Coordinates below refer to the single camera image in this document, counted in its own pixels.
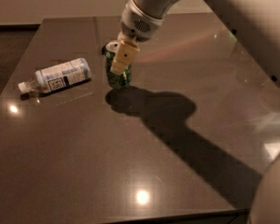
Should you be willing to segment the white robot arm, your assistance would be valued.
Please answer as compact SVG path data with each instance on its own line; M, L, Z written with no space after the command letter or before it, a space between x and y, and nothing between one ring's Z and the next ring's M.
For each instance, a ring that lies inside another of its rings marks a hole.
M118 42L133 47L151 39L179 0L129 0L121 16ZM280 0L204 0L280 90ZM280 156L258 175L225 151L189 130L176 106L176 93L160 96L163 107L148 123L208 183L233 201L254 188L247 224L280 224Z

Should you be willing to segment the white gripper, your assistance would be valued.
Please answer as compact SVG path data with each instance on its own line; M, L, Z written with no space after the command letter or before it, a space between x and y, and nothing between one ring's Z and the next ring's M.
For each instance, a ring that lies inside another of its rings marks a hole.
M140 51L134 43L151 39L161 27L163 19L156 19L142 11L134 0L129 0L121 16L121 31L118 35L119 46L113 58L110 71L121 75L134 61Z

